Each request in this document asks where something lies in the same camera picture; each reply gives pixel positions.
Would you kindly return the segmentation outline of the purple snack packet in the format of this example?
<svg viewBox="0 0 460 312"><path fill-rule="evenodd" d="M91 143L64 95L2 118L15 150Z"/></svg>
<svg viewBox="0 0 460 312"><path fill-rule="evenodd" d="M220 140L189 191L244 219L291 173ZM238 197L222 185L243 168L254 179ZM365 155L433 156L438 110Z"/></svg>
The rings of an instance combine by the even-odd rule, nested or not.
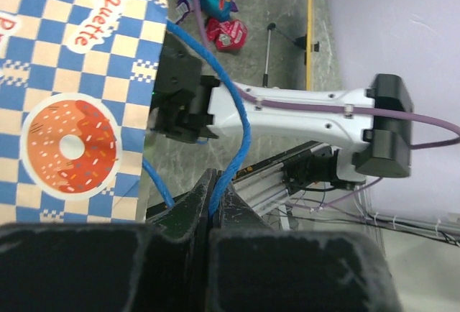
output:
<svg viewBox="0 0 460 312"><path fill-rule="evenodd" d="M192 0L177 0L174 23L180 24L190 13L193 13L193 11L194 6Z"/></svg>

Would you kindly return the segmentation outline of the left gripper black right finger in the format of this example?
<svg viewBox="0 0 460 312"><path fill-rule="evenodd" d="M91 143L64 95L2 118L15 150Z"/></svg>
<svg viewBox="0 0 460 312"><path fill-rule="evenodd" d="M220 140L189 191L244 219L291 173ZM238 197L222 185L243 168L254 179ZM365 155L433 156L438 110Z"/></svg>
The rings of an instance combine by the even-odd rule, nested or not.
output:
<svg viewBox="0 0 460 312"><path fill-rule="evenodd" d="M401 311L379 247L355 231L283 231L228 187L209 234L210 311Z"/></svg>

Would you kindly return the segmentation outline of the aluminium frame rail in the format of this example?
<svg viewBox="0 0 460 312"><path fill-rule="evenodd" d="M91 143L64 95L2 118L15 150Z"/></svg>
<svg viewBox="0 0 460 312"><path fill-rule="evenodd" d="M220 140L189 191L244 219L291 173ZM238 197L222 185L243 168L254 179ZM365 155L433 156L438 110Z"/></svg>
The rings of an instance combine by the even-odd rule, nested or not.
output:
<svg viewBox="0 0 460 312"><path fill-rule="evenodd" d="M284 163L302 152L315 152L322 147L331 146L306 142L240 170L226 188L212 217L206 209L211 205L211 193L220 173L207 169L188 192L175 197L172 208L164 204L148 208L147 224L173 239L188 235L202 223L212 229L267 229L269 224L262 217L296 194L290 195L282 181Z"/></svg>

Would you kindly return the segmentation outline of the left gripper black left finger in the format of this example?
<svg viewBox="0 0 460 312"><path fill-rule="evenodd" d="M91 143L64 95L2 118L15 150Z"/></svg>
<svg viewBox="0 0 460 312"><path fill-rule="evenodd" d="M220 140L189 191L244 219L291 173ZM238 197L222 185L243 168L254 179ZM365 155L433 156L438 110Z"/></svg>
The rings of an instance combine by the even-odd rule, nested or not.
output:
<svg viewBox="0 0 460 312"><path fill-rule="evenodd" d="M3 311L203 311L206 170L176 204L143 223L1 227Z"/></svg>

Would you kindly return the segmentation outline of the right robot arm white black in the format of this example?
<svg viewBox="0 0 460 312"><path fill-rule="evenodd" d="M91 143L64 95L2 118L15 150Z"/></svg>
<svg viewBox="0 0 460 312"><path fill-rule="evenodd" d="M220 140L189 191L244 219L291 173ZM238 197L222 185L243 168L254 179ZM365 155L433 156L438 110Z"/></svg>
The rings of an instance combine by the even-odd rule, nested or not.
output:
<svg viewBox="0 0 460 312"><path fill-rule="evenodd" d="M160 53L152 108L155 130L179 142L217 139L243 132L233 98L175 36ZM410 175L412 125L391 111L413 111L401 77L379 74L369 88L312 92L239 84L253 134L303 137L334 146L328 160L305 164L298 180L315 173L330 182L361 183L368 176Z"/></svg>

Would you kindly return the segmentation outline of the small red snack packet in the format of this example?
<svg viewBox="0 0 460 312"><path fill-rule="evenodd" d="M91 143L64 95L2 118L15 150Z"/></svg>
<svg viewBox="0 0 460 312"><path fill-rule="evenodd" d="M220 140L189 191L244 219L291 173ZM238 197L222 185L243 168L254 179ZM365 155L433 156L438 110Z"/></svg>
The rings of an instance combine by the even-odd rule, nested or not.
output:
<svg viewBox="0 0 460 312"><path fill-rule="evenodd" d="M247 41L247 26L238 19L220 22L207 18L205 23L206 38L219 52L238 52Z"/></svg>

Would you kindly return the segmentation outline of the checkered paper bag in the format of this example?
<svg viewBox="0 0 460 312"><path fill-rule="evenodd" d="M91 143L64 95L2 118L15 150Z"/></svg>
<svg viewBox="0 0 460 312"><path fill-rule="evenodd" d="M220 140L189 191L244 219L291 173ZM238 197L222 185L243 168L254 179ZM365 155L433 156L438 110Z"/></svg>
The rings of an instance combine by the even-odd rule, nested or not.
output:
<svg viewBox="0 0 460 312"><path fill-rule="evenodd" d="M142 221L168 0L1 0L1 222Z"/></svg>

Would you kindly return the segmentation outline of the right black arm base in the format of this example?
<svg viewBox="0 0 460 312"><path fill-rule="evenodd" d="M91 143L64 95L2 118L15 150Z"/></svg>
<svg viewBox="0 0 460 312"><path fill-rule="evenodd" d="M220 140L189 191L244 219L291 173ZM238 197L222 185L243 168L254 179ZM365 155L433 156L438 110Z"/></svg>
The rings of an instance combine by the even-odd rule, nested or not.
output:
<svg viewBox="0 0 460 312"><path fill-rule="evenodd" d="M331 192L351 191L357 183L342 180L336 172L338 150L322 147L317 151L307 150L291 157L283 166L283 183L290 195L299 191Z"/></svg>

